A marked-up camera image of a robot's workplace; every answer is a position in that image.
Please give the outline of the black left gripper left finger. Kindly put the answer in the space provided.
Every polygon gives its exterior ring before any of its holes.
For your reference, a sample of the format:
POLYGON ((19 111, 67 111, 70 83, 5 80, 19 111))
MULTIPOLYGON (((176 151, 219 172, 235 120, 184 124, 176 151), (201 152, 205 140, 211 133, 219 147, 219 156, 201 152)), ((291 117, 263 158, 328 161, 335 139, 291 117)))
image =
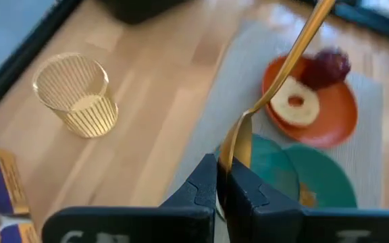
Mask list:
POLYGON ((161 207, 206 207, 215 210, 217 186, 217 161, 214 154, 206 154, 161 207))

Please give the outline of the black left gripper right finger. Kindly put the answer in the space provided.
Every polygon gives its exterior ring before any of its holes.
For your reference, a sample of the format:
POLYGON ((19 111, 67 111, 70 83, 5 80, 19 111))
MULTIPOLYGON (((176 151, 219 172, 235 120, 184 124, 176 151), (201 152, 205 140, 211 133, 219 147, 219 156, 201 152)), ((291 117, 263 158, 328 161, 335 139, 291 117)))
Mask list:
POLYGON ((282 194, 234 159, 231 172, 217 165, 217 194, 231 243, 293 243, 303 212, 282 194))

